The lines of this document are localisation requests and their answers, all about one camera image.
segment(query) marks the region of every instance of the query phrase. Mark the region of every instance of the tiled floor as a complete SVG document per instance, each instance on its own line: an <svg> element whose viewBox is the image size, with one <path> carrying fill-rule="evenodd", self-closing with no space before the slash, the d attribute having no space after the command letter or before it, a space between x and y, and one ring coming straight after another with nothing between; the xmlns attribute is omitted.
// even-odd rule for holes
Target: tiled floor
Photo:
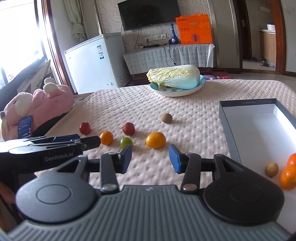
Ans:
<svg viewBox="0 0 296 241"><path fill-rule="evenodd" d="M243 69L260 69L260 70L273 70L275 71L276 69L273 67L265 67L265 66L260 66L261 62L252 62L248 60L243 60L242 62L242 68Z"/></svg>
<svg viewBox="0 0 296 241"><path fill-rule="evenodd" d="M276 75L276 74L254 74L254 73L241 73L229 74L232 79L238 80L278 80L289 86L296 92L296 77Z"/></svg>

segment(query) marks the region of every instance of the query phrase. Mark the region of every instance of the curtain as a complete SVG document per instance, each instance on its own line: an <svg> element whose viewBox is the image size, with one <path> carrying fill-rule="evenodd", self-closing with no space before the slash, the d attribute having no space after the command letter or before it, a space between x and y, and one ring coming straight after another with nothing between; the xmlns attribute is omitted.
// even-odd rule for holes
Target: curtain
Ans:
<svg viewBox="0 0 296 241"><path fill-rule="evenodd" d="M72 34L79 42L85 40L84 29L81 24L80 5L78 0L64 0L69 20L73 23Z"/></svg>

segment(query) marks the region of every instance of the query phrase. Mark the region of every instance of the window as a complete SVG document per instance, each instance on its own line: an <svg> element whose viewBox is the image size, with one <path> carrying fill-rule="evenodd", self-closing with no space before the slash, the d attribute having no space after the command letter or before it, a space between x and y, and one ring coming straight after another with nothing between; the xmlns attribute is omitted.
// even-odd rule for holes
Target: window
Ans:
<svg viewBox="0 0 296 241"><path fill-rule="evenodd" d="M34 0L0 1L0 88L44 57Z"/></svg>

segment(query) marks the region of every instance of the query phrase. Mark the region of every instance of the flat screen tv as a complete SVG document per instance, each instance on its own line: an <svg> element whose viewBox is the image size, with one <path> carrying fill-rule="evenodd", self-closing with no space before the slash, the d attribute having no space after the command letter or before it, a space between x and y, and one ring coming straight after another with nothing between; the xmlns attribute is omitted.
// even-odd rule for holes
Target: flat screen tv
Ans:
<svg viewBox="0 0 296 241"><path fill-rule="evenodd" d="M118 8L124 31L173 22L180 16L177 0L126 0Z"/></svg>

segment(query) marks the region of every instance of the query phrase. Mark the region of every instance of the freezer lid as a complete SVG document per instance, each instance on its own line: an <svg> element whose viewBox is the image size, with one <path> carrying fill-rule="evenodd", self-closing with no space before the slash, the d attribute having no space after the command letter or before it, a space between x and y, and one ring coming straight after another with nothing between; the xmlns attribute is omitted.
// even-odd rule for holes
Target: freezer lid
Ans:
<svg viewBox="0 0 296 241"><path fill-rule="evenodd" d="M93 38L91 38L91 39L89 39L89 40L86 40L86 41L84 41L84 42L82 42L82 43L80 43L80 44L75 45L75 46L72 47L72 48L69 48L69 49L65 50L65 51L64 51L64 54L66 54L66 53L68 53L68 52L70 52L70 51L72 51L72 50L74 50L74 49L77 49L77 48L79 48L79 47L81 47L81 46L84 46L84 45L86 45L86 44L89 44L89 43L91 43L91 42L93 42L93 41L97 41L97 40L102 39L102 38L109 38L109 37L115 37L115 36L120 36L120 35L121 35L121 33L109 33L109 34L102 34L102 35L99 35L99 36L93 37Z"/></svg>

